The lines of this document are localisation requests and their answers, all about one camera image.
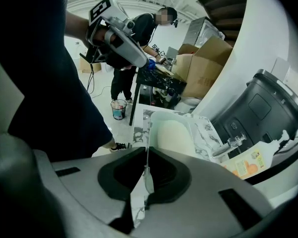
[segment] brown cardboard box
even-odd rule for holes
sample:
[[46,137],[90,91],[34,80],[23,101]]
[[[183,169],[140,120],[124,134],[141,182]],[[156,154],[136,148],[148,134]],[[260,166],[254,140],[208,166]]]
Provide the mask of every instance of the brown cardboard box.
[[183,44],[172,68],[173,73],[187,82],[182,96],[203,98],[220,75],[232,49],[216,36],[212,36],[200,49]]
[[[81,70],[82,73],[91,73],[90,64],[82,57],[79,57],[79,70]],[[93,63],[93,70],[94,70],[94,73],[100,71],[101,64]]]

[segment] white floor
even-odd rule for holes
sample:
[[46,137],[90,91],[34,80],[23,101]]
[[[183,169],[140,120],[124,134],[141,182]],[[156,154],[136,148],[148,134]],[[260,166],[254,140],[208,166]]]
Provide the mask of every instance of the white floor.
[[[80,73],[79,72],[78,75],[79,75],[79,78],[82,81],[83,85],[85,87],[87,87],[89,73]],[[105,86],[111,85],[111,81],[112,81],[113,77],[114,77],[113,71],[112,72],[99,71],[99,72],[95,73],[95,75],[94,75],[95,90],[91,94],[91,97],[92,97],[93,103],[96,105],[96,107],[98,108],[100,113],[103,115],[104,121],[105,121],[106,125],[108,126],[109,130],[113,133],[113,137],[114,137],[115,141],[118,143],[125,143],[127,146],[128,143],[130,143],[132,140],[132,133],[133,133],[132,126],[129,126],[132,105],[131,104],[127,105],[126,117],[124,119],[115,120],[113,118],[113,113],[112,113],[111,106],[110,106],[110,103],[111,103],[110,87],[106,87],[103,90],[103,88]],[[135,77],[134,77],[134,83],[131,88],[131,92],[133,94],[132,97],[134,97],[134,92],[135,92],[135,88],[136,88],[136,77],[137,77],[137,75],[135,75]],[[91,92],[92,89],[93,89],[93,83],[91,82],[91,85],[90,85],[88,91]],[[94,97],[96,95],[99,95],[102,90],[103,90],[103,93],[100,96]],[[118,96],[118,99],[124,100],[125,99],[124,94],[121,93]],[[108,149],[104,149],[104,148],[100,147],[98,149],[98,151],[93,154],[93,157],[104,155],[104,154],[109,154],[109,153],[110,152]]]

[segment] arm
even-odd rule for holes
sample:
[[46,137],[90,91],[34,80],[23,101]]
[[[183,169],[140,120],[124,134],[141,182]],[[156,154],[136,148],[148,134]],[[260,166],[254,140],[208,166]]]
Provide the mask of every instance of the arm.
[[142,48],[143,51],[146,52],[148,55],[155,57],[155,59],[156,59],[157,61],[159,61],[159,60],[161,59],[161,56],[160,56],[156,51],[154,51],[151,47],[149,47],[148,45],[146,45],[146,46],[142,46],[141,48]]
[[[66,12],[65,35],[81,40],[88,48],[89,42],[86,40],[87,28],[87,19],[78,17],[72,13],[69,13],[68,11]],[[106,27],[100,28],[94,36],[94,39],[98,41],[104,41],[106,32]]]

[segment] wooden stair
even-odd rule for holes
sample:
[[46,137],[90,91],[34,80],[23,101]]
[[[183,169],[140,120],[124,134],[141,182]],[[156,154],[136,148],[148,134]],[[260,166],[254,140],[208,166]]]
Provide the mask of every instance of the wooden stair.
[[199,0],[211,22],[225,34],[234,47],[243,23],[247,0]]

